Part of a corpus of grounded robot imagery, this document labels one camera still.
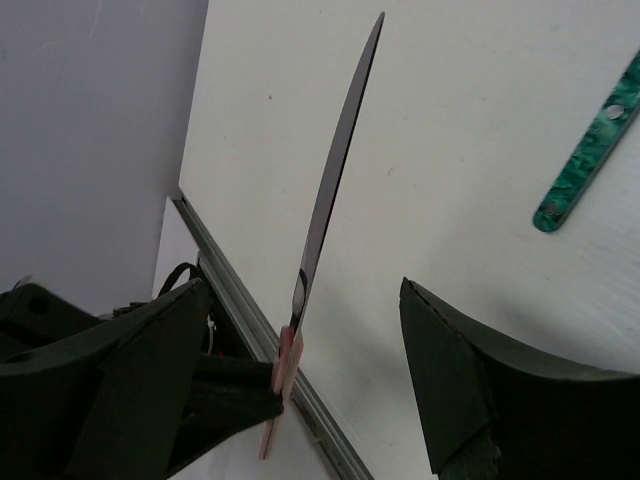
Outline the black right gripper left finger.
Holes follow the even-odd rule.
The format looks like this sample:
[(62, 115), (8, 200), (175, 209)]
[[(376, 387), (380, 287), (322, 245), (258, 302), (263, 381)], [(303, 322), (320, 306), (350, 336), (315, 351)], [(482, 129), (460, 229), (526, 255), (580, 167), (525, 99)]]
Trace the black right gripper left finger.
[(102, 320), (35, 283), (1, 297), (1, 475), (164, 479), (208, 314), (200, 280)]

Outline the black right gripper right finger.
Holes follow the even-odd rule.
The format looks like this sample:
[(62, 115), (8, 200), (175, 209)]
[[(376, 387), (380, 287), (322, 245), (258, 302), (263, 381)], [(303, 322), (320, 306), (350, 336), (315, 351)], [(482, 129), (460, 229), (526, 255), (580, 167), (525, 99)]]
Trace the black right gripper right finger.
[(411, 280), (401, 284), (399, 310), (437, 477), (638, 477), (637, 375), (526, 345)]

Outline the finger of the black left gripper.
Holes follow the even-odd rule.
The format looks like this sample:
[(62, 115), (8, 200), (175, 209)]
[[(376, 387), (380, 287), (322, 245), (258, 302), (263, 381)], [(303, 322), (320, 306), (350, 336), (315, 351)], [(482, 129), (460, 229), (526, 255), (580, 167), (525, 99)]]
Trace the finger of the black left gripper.
[(174, 475), (231, 436), (278, 417), (271, 363), (201, 354), (169, 460)]

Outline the knife with green handle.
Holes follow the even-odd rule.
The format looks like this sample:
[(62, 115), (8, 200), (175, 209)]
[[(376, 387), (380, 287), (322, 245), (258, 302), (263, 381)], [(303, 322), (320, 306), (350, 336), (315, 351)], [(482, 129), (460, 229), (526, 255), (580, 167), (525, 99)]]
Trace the knife with green handle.
[(533, 226), (557, 231), (639, 114), (639, 57), (634, 56), (536, 209)]

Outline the knife with pink handle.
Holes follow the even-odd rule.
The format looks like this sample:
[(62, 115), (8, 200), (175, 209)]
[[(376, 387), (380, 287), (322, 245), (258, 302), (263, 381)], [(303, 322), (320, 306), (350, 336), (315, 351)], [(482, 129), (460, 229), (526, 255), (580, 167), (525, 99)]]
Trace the knife with pink handle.
[(291, 398), (304, 341), (301, 325), (323, 250), (361, 104), (374, 62), (385, 14), (372, 27), (351, 80), (324, 166), (292, 296), (289, 324), (282, 327), (273, 362), (271, 389), (283, 405)]

